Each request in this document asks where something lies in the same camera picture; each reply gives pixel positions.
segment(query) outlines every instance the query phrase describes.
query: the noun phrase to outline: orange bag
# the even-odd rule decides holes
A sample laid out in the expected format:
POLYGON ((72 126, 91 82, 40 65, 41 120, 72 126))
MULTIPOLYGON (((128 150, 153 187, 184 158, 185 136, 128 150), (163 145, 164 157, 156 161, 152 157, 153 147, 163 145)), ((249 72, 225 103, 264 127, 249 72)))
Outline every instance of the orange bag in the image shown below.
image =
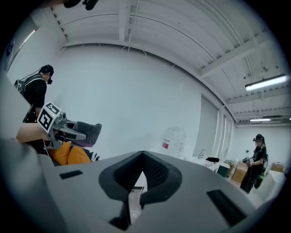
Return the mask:
POLYGON ((58 150, 49 149, 49 154, 60 165, 67 165, 70 149, 71 142, 64 142, 63 145, 58 150))
POLYGON ((68 165, 91 162, 81 147, 73 147, 68 156, 68 165))

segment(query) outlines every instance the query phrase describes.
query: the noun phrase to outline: black hair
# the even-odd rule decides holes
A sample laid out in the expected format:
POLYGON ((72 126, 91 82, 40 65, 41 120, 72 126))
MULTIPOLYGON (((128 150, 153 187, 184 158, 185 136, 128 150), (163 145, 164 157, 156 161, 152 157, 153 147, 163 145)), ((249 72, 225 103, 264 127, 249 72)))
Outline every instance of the black hair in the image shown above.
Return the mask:
POLYGON ((50 76, 52 77, 54 74, 54 68, 51 65, 45 65, 45 66, 41 67, 41 69, 40 69, 40 71, 38 71, 38 73, 43 73, 43 74, 50 73, 50 76))

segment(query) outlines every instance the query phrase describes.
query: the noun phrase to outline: black pants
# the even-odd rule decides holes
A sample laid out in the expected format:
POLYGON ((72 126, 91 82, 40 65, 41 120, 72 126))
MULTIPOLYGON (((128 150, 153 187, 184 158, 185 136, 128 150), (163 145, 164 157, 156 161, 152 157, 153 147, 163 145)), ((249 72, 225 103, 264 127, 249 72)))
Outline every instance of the black pants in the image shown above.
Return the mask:
POLYGON ((254 186, 254 181, 258 177, 259 177, 259 173, 257 172, 257 169, 255 169, 254 167, 249 167, 247 169, 245 177, 242 179, 241 189, 249 193, 254 186))

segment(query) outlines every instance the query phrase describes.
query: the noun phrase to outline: black slot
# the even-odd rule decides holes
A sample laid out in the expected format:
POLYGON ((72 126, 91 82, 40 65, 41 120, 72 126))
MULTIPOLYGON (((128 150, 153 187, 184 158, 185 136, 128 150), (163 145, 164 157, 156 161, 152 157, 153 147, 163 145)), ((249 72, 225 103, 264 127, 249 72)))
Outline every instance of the black slot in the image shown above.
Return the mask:
POLYGON ((67 123, 67 127, 70 128, 70 129, 72 129, 74 126, 75 126, 74 123, 67 123))
POLYGON ((76 139, 77 135, 71 134, 71 133, 66 133, 66 135, 64 137, 67 137, 69 139, 76 139))
POLYGON ((60 174, 60 177, 62 179, 67 179, 67 178, 78 176, 80 174, 83 174, 83 172, 81 172, 80 170, 76 170, 76 171, 72 171, 72 172, 62 173, 62 174, 60 174))
POLYGON ((209 191, 207 195, 231 226, 236 225, 246 217, 221 190, 209 191))

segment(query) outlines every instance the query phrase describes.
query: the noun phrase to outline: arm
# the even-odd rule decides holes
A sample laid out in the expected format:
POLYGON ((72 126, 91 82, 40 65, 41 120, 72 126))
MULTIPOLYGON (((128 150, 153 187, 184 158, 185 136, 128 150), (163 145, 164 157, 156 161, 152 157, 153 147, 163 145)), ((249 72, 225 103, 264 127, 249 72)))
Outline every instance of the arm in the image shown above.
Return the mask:
POLYGON ((20 143, 30 142, 39 139, 49 141, 49 136, 38 123, 22 123, 16 139, 20 143))
POLYGON ((260 154, 258 156, 258 159, 259 160, 253 162, 252 163, 252 166, 261 165, 261 164, 263 165, 264 164, 265 157, 266 157, 266 153, 267 153, 266 147, 262 148, 262 150, 261 150, 261 152, 260 152, 260 154))
POLYGON ((264 159, 261 158, 260 160, 256 161, 256 162, 253 162, 252 163, 252 166, 255 166, 255 165, 261 165, 261 164, 264 164, 264 159))

